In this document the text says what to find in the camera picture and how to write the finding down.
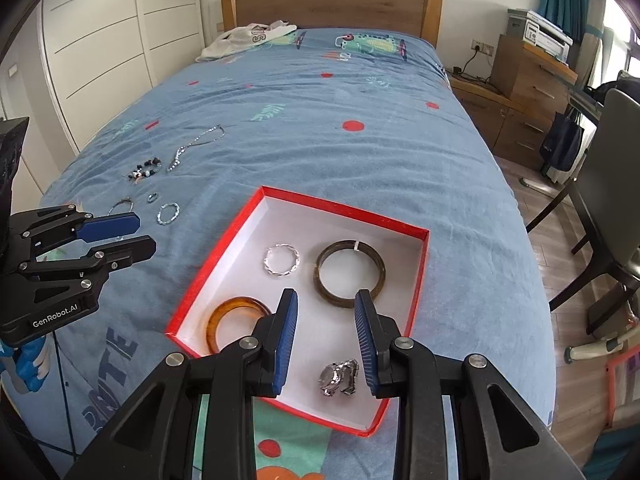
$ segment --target wooden dresser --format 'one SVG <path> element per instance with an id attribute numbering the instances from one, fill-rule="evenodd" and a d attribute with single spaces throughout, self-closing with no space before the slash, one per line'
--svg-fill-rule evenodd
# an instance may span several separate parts
<path id="1" fill-rule="evenodd" d="M 496 156 L 539 170 L 540 144 L 577 74 L 542 49 L 501 36 L 490 83 L 450 77 L 453 93 Z"/>

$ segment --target electrical outlet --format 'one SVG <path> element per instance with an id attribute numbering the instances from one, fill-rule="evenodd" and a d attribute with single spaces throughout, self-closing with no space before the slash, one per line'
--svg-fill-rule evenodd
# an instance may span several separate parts
<path id="1" fill-rule="evenodd" d="M 471 41 L 471 50 L 475 50 L 476 46 L 480 49 L 478 52 L 480 52 L 480 54 L 486 54 L 489 57 L 493 57 L 494 56 L 494 46 L 487 44 L 487 43 L 482 43 L 482 41 L 478 41 L 478 40 L 472 40 Z"/>

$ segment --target printer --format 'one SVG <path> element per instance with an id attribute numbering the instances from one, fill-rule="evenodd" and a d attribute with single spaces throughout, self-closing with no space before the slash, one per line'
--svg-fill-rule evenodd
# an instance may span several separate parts
<path id="1" fill-rule="evenodd" d="M 560 27 L 533 10 L 508 9 L 507 13 L 509 15 L 507 36 L 514 36 L 538 46 L 550 56 L 566 64 L 569 47 L 574 44 L 574 40 L 569 38 Z"/>

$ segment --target silver watch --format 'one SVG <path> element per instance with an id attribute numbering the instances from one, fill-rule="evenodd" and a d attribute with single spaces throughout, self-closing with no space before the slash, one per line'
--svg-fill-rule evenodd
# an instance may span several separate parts
<path id="1" fill-rule="evenodd" d="M 340 388 L 342 383 L 346 383 L 340 391 L 345 395 L 353 395 L 356 391 L 356 377 L 358 376 L 358 362 L 356 359 L 350 359 L 341 363 L 332 363 L 324 367 L 318 386 L 322 390 L 322 394 L 332 397 Z"/>

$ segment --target blue gripper pad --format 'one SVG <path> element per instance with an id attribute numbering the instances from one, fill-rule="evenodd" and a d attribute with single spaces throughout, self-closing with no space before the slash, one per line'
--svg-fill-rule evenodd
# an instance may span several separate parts
<path id="1" fill-rule="evenodd" d="M 367 386 L 369 386 L 371 394 L 375 396 L 380 386 L 380 382 L 378 381 L 378 354 L 373 343 L 371 326 L 360 293 L 356 294 L 354 316 L 356 320 L 356 331 L 358 332 L 358 341 L 360 343 L 364 377 L 367 380 Z"/>
<path id="2" fill-rule="evenodd" d="M 98 216 L 86 220 L 78 229 L 78 238 L 87 243 L 131 235 L 140 229 L 140 218 L 135 213 Z"/>
<path id="3" fill-rule="evenodd" d="M 275 366 L 273 373 L 273 392 L 279 395 L 284 383 L 287 381 L 287 371 L 289 370 L 289 360 L 291 359 L 291 349 L 293 347 L 293 336 L 296 333 L 296 323 L 298 321 L 298 295 L 292 289 L 292 294 L 287 305 L 287 313 L 284 319 L 280 341 L 275 352 Z"/>

